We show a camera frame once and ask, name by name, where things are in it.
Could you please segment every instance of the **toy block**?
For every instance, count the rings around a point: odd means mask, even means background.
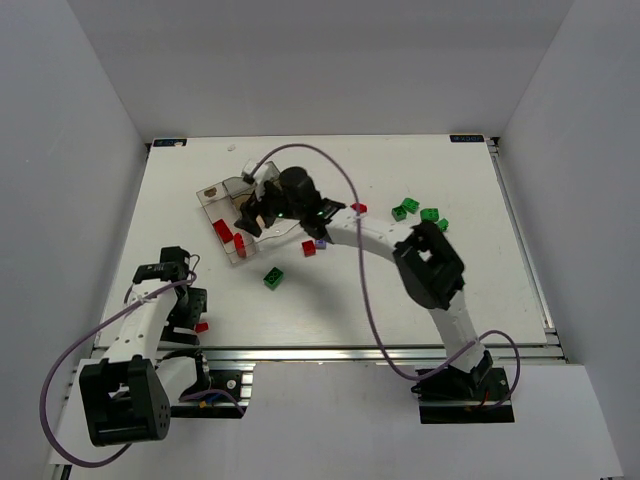
[[[213,228],[220,237],[222,243],[229,243],[233,240],[233,234],[224,220],[220,219],[217,222],[213,222]]]
[[[307,240],[306,242],[302,242],[302,251],[305,257],[310,257],[311,255],[316,254],[316,245],[313,240]]]
[[[449,228],[449,220],[447,220],[446,218],[443,218],[439,222],[436,222],[436,225],[438,226],[441,232],[446,232],[447,228]]]
[[[392,208],[391,215],[393,215],[393,218],[396,219],[396,222],[399,222],[400,220],[404,220],[405,218],[407,218],[407,212],[402,205],[396,208]]]
[[[209,324],[207,322],[196,323],[194,330],[196,333],[206,332],[209,330]]]
[[[284,278],[284,273],[282,272],[282,270],[279,270],[278,268],[273,267],[271,271],[267,273],[267,276],[264,277],[263,281],[267,287],[269,287],[271,290],[275,290],[276,287],[280,285],[280,282],[282,282],[283,278]]]
[[[420,210],[420,220],[429,222],[437,222],[440,219],[440,212],[437,208],[423,208]]]
[[[405,198],[402,202],[402,206],[409,213],[416,213],[420,208],[420,202],[416,202],[413,198]]]
[[[356,212],[367,213],[367,206],[364,203],[354,203],[351,205]]]
[[[247,249],[244,247],[244,239],[240,233],[233,236],[233,244],[236,247],[236,253],[240,258],[247,258]]]

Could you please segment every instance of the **cable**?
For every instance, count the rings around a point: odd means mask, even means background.
[[[220,390],[217,388],[210,388],[208,390],[203,390],[202,392],[196,392],[196,393],[191,393],[189,395],[185,395],[184,397],[180,397],[180,401],[188,402],[191,400],[198,400],[199,398],[206,397],[207,395],[211,395],[214,393],[217,395],[222,395],[224,397],[227,397],[229,401],[235,405],[236,409],[242,415],[244,415],[244,408],[242,408],[242,406],[238,403],[238,401],[235,398],[233,398],[233,396],[229,392],[225,392],[224,390]]]
[[[347,181],[347,184],[349,185],[349,188],[351,189],[351,193],[353,194],[353,198],[354,198],[355,202],[356,203],[360,203],[360,199],[358,197],[358,192],[356,191],[356,187],[353,184],[353,181],[351,180],[351,178],[349,177],[347,172],[340,166],[340,164],[337,161],[335,161],[329,154],[325,153],[320,148],[314,147],[313,145],[309,145],[307,143],[287,143],[285,145],[280,145],[279,147],[274,148],[269,153],[267,153],[264,157],[262,157],[262,159],[254,167],[254,169],[251,172],[250,176],[253,177],[256,174],[256,172],[258,171],[258,169],[267,160],[269,160],[269,158],[271,158],[276,153],[278,153],[278,152],[280,152],[282,150],[285,150],[287,148],[306,148],[308,150],[313,150],[314,152],[316,152],[319,155],[321,155],[322,157],[324,157],[334,167],[336,167],[338,169],[338,171],[342,174],[344,179]],[[414,382],[420,382],[422,380],[426,380],[427,378],[430,378],[430,377],[432,377],[434,375],[437,375],[442,370],[447,368],[452,362],[455,362],[458,358],[460,358],[460,356],[462,356],[467,350],[469,350],[471,347],[473,347],[476,344],[476,342],[474,342],[474,341],[471,341],[471,342],[467,343],[464,347],[462,347],[456,353],[454,353],[449,358],[447,358],[440,366],[436,367],[435,369],[433,369],[430,372],[427,372],[427,373],[425,373],[423,375],[410,375],[410,374],[408,374],[406,372],[403,372],[395,363],[393,363],[393,360],[389,356],[389,353],[387,352],[386,347],[382,343],[382,338],[380,337],[380,333],[378,332],[378,328],[377,328],[375,320],[373,318],[373,311],[371,309],[371,302],[369,300],[369,290],[367,288],[367,278],[366,278],[365,268],[364,268],[364,246],[363,246],[363,239],[362,239],[362,224],[361,224],[361,218],[360,218],[359,215],[356,216],[356,241],[357,241],[357,244],[358,244],[358,269],[359,269],[359,272],[360,272],[360,286],[362,287],[362,299],[364,301],[364,308],[365,308],[365,311],[367,313],[367,320],[369,321],[369,326],[371,327],[371,333],[373,333],[373,338],[375,339],[376,344],[378,345],[378,348],[380,349],[380,353],[382,353],[382,356],[384,357],[384,359],[386,360],[386,362],[389,364],[389,366],[391,367],[391,369],[394,372],[396,372],[402,378],[405,378],[407,380],[411,380],[411,381],[414,381]],[[506,402],[511,397],[511,394],[515,390],[515,387],[518,384],[518,380],[520,379],[520,355],[519,355],[519,352],[518,352],[517,345],[515,344],[515,342],[513,341],[513,339],[511,339],[511,337],[509,335],[507,335],[506,333],[504,333],[502,331],[499,331],[499,330],[489,330],[488,332],[485,332],[482,335],[480,335],[478,337],[478,341],[482,340],[483,338],[488,337],[489,335],[494,335],[494,334],[495,335],[502,335],[511,344],[511,347],[513,348],[513,350],[515,352],[515,356],[516,356],[516,377],[514,379],[513,386],[509,390],[509,393],[500,402],[496,403],[495,405],[492,405],[492,408],[495,408],[495,407],[498,407],[498,406],[502,405],[504,402]]]
[[[68,462],[71,462],[74,465],[77,465],[77,466],[83,467],[83,468],[104,467],[105,465],[108,465],[111,462],[113,462],[114,460],[117,460],[118,458],[120,458],[120,456],[129,449],[131,444],[129,443],[129,444],[123,446],[120,450],[118,450],[112,456],[110,456],[110,457],[108,457],[108,458],[106,458],[104,460],[100,460],[98,462],[88,462],[86,460],[82,460],[82,459],[74,456],[73,454],[71,454],[67,450],[65,450],[65,448],[56,439],[56,436],[55,436],[55,434],[53,433],[53,431],[51,429],[51,425],[49,425],[49,418],[47,416],[47,396],[49,394],[49,387],[51,386],[51,381],[53,380],[53,376],[55,375],[56,371],[60,368],[60,365],[62,365],[62,362],[64,362],[65,359],[76,348],[78,348],[84,342],[86,342],[87,340],[92,338],[100,330],[108,327],[109,325],[114,323],[116,320],[119,320],[123,316],[128,315],[131,312],[133,312],[134,310],[136,310],[145,301],[153,299],[153,298],[156,298],[158,295],[160,295],[161,293],[166,292],[167,290],[171,290],[171,289],[176,288],[176,287],[181,287],[183,285],[191,285],[191,284],[193,284],[193,282],[195,282],[196,278],[198,278],[198,277],[197,277],[196,273],[193,270],[191,270],[189,273],[190,273],[190,278],[188,278],[186,280],[179,280],[177,282],[169,283],[167,285],[164,285],[164,286],[154,290],[153,292],[145,295],[144,297],[141,297],[141,298],[137,299],[136,301],[132,302],[130,305],[128,305],[127,307],[123,308],[122,310],[120,310],[115,315],[109,317],[107,320],[102,322],[97,327],[92,328],[87,333],[85,333],[83,336],[81,336],[78,340],[73,342],[64,352],[62,352],[62,354],[56,359],[56,361],[53,362],[53,365],[51,366],[51,369],[49,370],[49,373],[47,373],[47,376],[44,379],[44,383],[42,384],[42,390],[40,391],[40,404],[39,404],[40,425],[42,426],[42,431],[44,432],[44,436],[47,437],[47,440],[48,440],[49,444],[51,445],[51,447],[56,452],[58,452],[58,454],[62,458],[64,458]]]

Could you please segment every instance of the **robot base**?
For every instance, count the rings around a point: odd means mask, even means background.
[[[422,375],[430,369],[418,370]],[[513,408],[507,401],[498,407],[509,391],[504,368],[491,368],[477,388],[460,381],[455,369],[446,369],[411,388],[419,395],[420,423],[513,423]]]

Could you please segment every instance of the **white enclosure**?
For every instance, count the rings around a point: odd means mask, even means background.
[[[500,135],[571,0],[70,0],[145,141]]]

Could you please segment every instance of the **green block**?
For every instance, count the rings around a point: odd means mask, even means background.
[[[404,220],[405,218],[407,218],[407,212],[405,211],[402,205],[396,208],[392,208],[391,215],[393,215],[393,218],[396,219],[396,222],[399,222],[400,220]]]
[[[439,222],[436,222],[436,225],[438,226],[441,232],[446,232],[447,228],[449,228],[449,220],[447,220],[446,218],[443,218]]]
[[[416,202],[413,198],[405,198],[402,202],[402,206],[409,213],[416,213],[420,208],[420,202]]]
[[[263,281],[267,287],[269,287],[271,290],[275,290],[276,287],[280,285],[280,282],[282,282],[283,278],[284,272],[276,267],[273,267],[271,271],[267,273],[267,276],[264,277]]]
[[[428,222],[437,222],[440,218],[440,212],[437,208],[423,208],[420,210],[420,220]]]

